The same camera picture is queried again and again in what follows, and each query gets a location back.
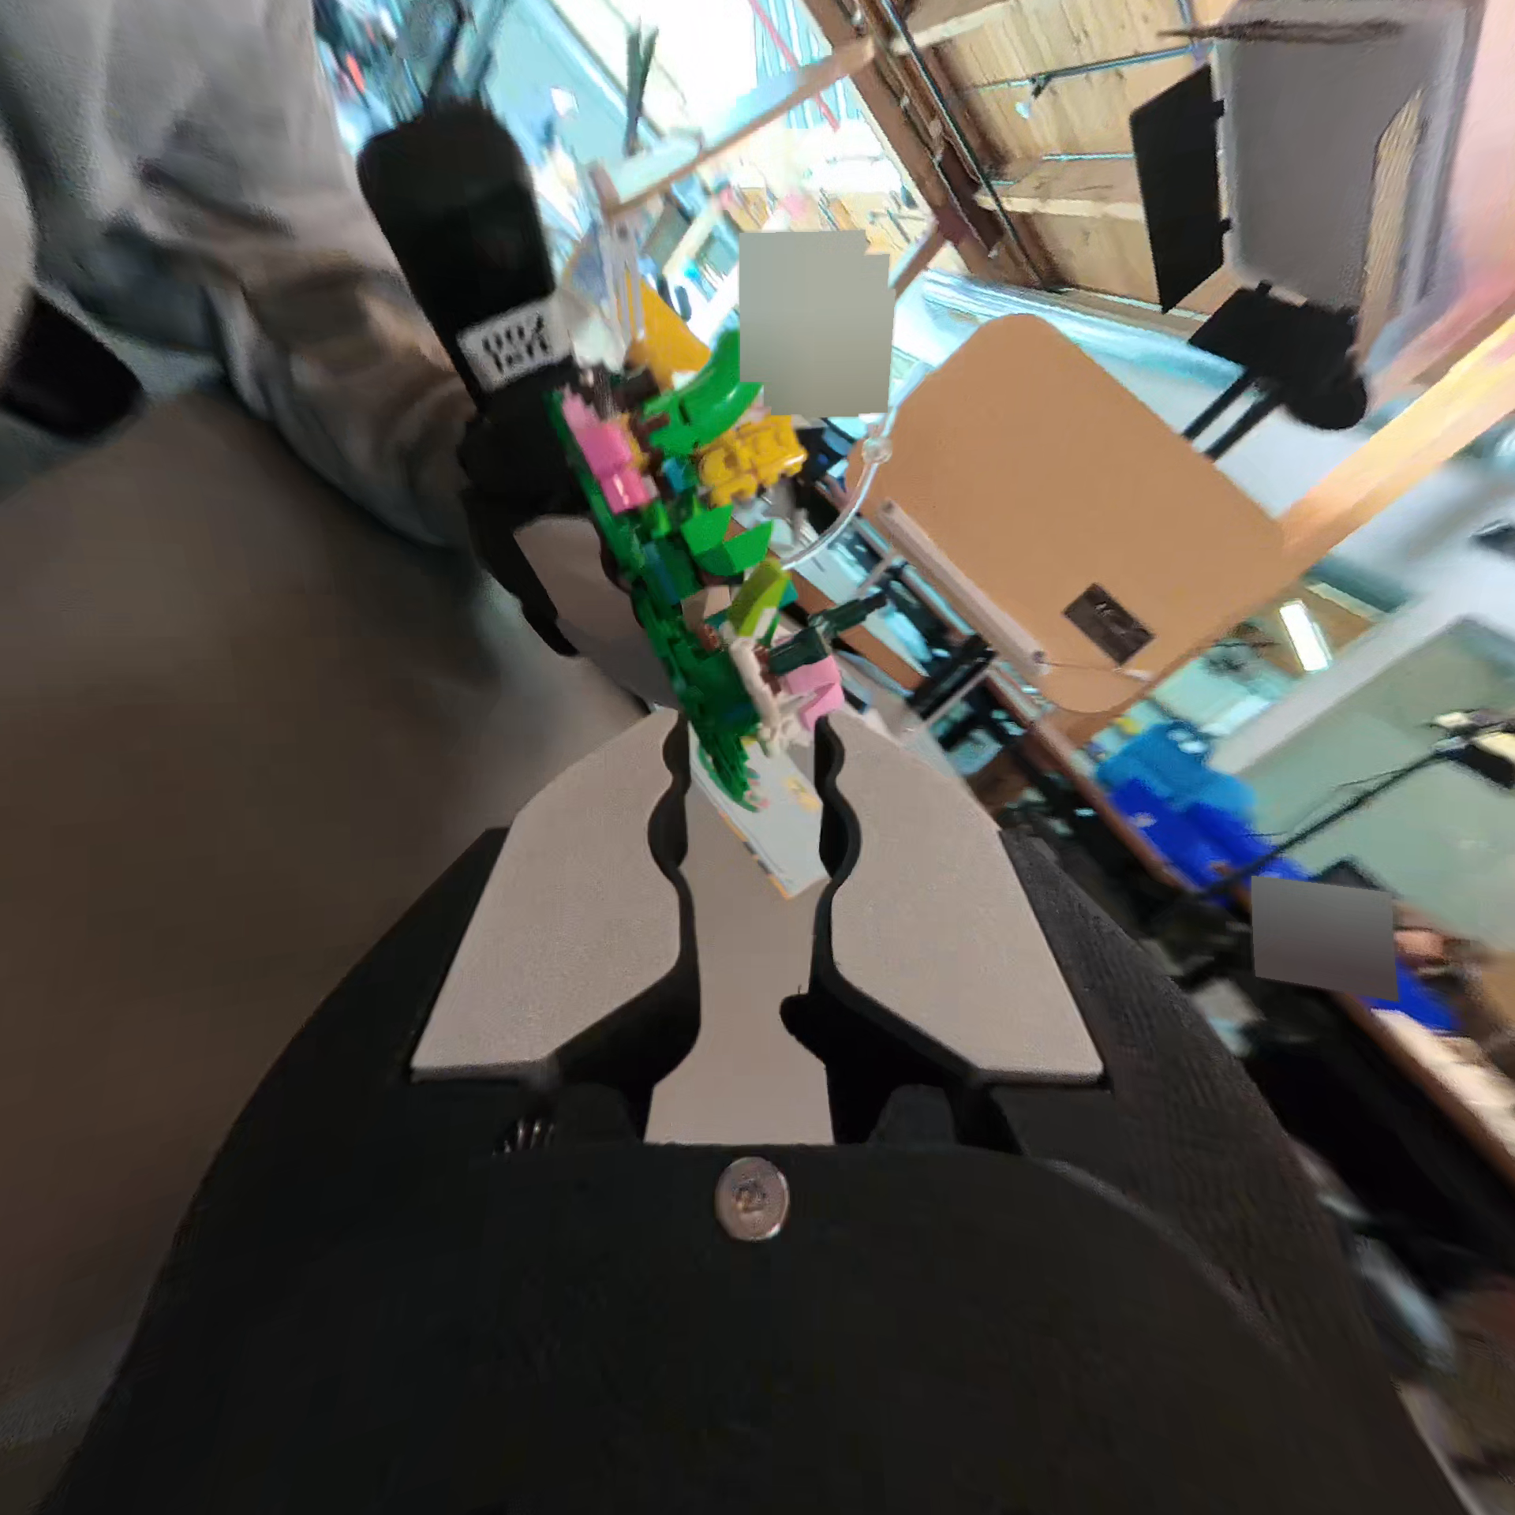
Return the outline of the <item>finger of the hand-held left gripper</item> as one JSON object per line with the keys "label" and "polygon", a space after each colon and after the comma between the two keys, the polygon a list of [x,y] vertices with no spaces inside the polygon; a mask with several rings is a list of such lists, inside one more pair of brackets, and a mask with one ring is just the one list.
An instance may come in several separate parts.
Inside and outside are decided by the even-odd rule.
{"label": "finger of the hand-held left gripper", "polygon": [[672,710],[671,676],[633,617],[632,595],[587,517],[538,517],[513,533],[569,647],[650,710]]}

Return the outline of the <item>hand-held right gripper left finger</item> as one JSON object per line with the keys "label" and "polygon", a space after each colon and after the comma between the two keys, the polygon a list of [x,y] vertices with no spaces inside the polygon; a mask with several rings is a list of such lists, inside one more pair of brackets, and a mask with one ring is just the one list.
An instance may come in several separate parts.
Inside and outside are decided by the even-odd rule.
{"label": "hand-held right gripper left finger", "polygon": [[409,1056],[417,1081],[659,1082],[701,1032],[689,728],[654,712],[513,821]]}

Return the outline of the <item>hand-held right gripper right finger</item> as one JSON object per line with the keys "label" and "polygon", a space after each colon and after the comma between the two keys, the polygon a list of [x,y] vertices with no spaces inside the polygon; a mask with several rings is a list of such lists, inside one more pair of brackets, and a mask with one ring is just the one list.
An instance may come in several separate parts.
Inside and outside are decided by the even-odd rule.
{"label": "hand-held right gripper right finger", "polygon": [[1092,1087],[1106,1064],[1002,831],[949,772],[859,714],[817,733],[828,888],[817,978],[951,1070]]}

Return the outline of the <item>green lego flower model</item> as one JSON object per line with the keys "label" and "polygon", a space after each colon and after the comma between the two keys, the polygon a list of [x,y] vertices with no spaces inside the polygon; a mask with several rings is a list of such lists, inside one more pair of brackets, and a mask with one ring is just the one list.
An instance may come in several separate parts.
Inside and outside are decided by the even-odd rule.
{"label": "green lego flower model", "polygon": [[762,384],[741,376],[731,327],[672,389],[633,402],[632,383],[579,376],[547,401],[695,757],[744,812],[762,808],[754,755],[808,745],[846,707],[838,644],[891,600],[875,589],[784,631],[801,558],[776,553],[776,522],[741,524],[740,514],[793,483],[808,453],[790,417],[749,417],[761,395]]}

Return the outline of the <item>lego instruction booklet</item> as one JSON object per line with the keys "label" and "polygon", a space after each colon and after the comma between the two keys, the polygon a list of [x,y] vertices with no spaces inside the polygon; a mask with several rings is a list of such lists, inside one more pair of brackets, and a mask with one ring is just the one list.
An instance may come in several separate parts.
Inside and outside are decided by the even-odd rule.
{"label": "lego instruction booklet", "polygon": [[823,800],[812,784],[812,750],[748,750],[748,801],[738,805],[716,784],[709,757],[690,737],[690,787],[721,815],[768,882],[796,899],[830,876],[823,863]]}

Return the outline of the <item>person in grey hoodie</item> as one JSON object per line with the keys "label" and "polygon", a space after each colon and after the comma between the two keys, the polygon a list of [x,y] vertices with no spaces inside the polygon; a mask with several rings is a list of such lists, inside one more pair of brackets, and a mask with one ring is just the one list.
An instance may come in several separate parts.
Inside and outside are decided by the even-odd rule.
{"label": "person in grey hoodie", "polygon": [[37,292],[211,355],[351,502],[468,544],[475,406],[361,196],[309,3],[3,3],[3,367]]}

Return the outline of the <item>blue storage bins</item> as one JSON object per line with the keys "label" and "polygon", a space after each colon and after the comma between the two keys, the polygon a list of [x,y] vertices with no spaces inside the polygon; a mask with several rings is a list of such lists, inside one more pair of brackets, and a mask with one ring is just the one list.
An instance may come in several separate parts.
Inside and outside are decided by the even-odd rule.
{"label": "blue storage bins", "polygon": [[1210,743],[1183,721],[1146,728],[1092,775],[1111,805],[1145,832],[1167,866],[1194,889],[1226,873],[1373,889],[1352,863],[1308,873],[1291,855],[1268,859],[1271,844],[1253,828],[1253,792],[1208,764]]}

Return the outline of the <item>light wooden panel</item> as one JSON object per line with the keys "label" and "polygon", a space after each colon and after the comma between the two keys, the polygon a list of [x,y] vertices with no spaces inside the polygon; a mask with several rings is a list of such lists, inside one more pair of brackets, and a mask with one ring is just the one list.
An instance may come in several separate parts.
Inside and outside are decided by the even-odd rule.
{"label": "light wooden panel", "polygon": [[1299,577],[1275,519],[1034,316],[904,398],[860,519],[1083,739]]}

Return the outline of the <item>black flat panel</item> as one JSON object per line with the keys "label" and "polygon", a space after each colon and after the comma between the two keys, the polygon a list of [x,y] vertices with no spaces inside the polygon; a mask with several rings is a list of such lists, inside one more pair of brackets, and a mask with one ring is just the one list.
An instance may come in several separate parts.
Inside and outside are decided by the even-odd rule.
{"label": "black flat panel", "polygon": [[1159,310],[1172,313],[1225,265],[1214,70],[1195,68],[1129,116]]}

